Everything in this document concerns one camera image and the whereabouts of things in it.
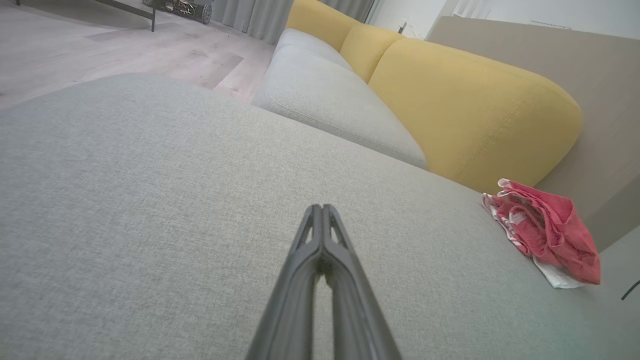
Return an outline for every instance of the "wooden floor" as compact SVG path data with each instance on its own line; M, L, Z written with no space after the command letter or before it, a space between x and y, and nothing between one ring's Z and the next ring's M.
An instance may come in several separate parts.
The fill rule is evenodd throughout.
M275 48L170 13L157 12L156 31L150 26L94 0L0 0L0 108L127 72L164 74L249 102Z

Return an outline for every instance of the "gray seat cushion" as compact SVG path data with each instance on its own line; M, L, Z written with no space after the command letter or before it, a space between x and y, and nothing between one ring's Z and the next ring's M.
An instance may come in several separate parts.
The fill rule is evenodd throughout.
M411 134L358 75L296 47L283 47L274 55L252 104L427 166Z
M349 71L353 71L351 65L349 65L342 55L340 55L340 53L338 53L338 51L336 51L331 45L300 30L285 29L285 31L282 32L282 35L280 35L276 49L273 52L273 56L275 56L275 54L285 46L304 49L312 54L320 56L321 58L327 59L332 63L336 63Z
M0 111L0 358L243 359L315 202L340 211L405 360L639 350L598 287L552 289L478 193L127 75ZM314 359L333 359L325 284L317 296Z

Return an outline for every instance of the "pink fabric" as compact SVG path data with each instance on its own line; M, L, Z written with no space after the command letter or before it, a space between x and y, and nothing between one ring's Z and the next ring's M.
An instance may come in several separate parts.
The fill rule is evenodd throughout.
M579 281L600 284L600 256L571 199L506 179L498 184L504 190L498 196L484 194L483 204L497 210L494 216L503 220L522 254L565 267Z

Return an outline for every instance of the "gray curtain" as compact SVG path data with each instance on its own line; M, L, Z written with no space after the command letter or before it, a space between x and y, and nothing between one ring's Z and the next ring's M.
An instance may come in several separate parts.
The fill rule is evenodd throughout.
M321 0L334 9L364 22L373 0ZM287 23L293 0L215 0L212 19L276 44Z

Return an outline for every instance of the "fabric upholstery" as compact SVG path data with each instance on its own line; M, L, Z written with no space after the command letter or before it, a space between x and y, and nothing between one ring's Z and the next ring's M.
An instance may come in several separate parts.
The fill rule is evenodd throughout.
M278 41L274 55L284 46L296 46L351 70L349 63L326 42L296 29L286 29Z
M304 49L274 55L252 104L426 168L420 147L362 79Z
M340 55L351 65L353 71L368 83L382 54L391 44L402 38L402 34L388 29L358 24L351 28L344 39Z
M477 192L176 80L0 111L0 169L3 359L243 359L315 202L340 211L405 360L639 350L598 287L552 289ZM332 359L318 295L314 359Z
M361 22L317 0L294 0L287 18L287 29L313 35L337 51L354 25Z
M575 143L582 112L532 72L416 39L393 43L369 86L418 142L429 171L479 192L542 180Z

